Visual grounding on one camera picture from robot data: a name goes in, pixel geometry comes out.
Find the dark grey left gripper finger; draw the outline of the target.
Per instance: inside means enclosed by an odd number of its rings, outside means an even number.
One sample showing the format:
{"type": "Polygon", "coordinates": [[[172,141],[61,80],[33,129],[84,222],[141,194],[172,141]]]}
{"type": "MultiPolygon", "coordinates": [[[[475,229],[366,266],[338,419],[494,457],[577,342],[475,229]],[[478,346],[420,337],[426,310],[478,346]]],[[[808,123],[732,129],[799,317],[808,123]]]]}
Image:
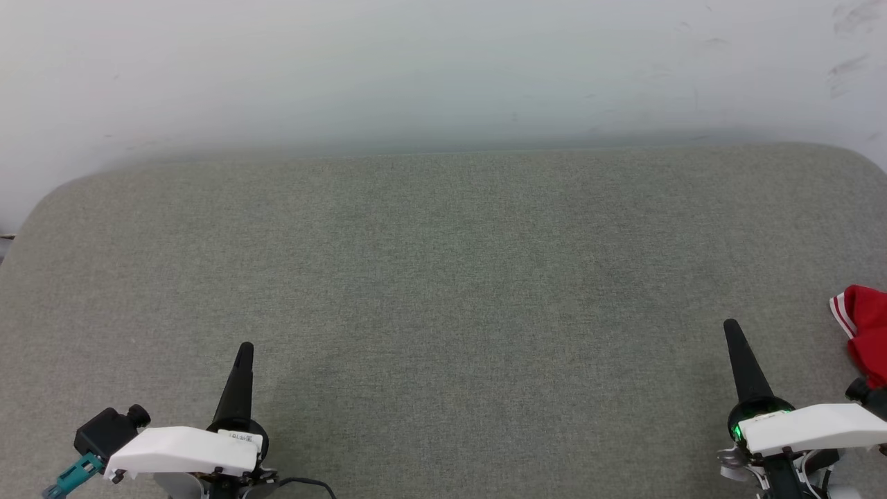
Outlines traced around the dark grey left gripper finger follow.
{"type": "Polygon", "coordinates": [[[254,345],[244,342],[238,348],[224,391],[211,423],[212,432],[247,432],[252,421],[254,345]]]}

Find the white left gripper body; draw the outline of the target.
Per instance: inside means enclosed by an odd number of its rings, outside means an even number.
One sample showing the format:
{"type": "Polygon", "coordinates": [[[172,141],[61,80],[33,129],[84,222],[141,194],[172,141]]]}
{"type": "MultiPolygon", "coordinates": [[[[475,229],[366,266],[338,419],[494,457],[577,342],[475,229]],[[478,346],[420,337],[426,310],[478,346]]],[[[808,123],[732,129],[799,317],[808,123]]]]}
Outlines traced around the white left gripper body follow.
{"type": "Polygon", "coordinates": [[[111,455],[104,477],[152,475],[168,498],[266,498],[278,471],[265,468],[269,437],[251,417],[216,417],[203,430],[147,428],[111,455]]]}

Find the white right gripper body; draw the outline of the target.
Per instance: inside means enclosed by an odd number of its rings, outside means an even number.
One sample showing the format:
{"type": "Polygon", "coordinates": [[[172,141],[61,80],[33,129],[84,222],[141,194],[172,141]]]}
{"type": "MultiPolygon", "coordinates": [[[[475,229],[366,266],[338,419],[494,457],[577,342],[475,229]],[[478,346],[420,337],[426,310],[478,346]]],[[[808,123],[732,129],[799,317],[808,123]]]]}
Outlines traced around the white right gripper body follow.
{"type": "Polygon", "coordinates": [[[774,396],[738,403],[728,416],[734,446],[718,451],[720,473],[754,481],[758,498],[861,498],[854,487],[831,482],[843,451],[883,446],[883,417],[856,403],[796,410],[774,396]]]}

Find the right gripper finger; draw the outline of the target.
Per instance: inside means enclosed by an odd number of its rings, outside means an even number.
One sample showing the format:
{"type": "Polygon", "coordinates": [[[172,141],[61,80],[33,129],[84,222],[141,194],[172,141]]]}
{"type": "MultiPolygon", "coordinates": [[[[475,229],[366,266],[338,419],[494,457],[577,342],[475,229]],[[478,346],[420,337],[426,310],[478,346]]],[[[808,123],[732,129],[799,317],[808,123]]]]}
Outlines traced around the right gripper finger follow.
{"type": "Polygon", "coordinates": [[[723,322],[723,334],[728,343],[728,354],[739,405],[767,405],[773,400],[773,391],[767,382],[756,355],[744,331],[735,319],[723,322]]]}

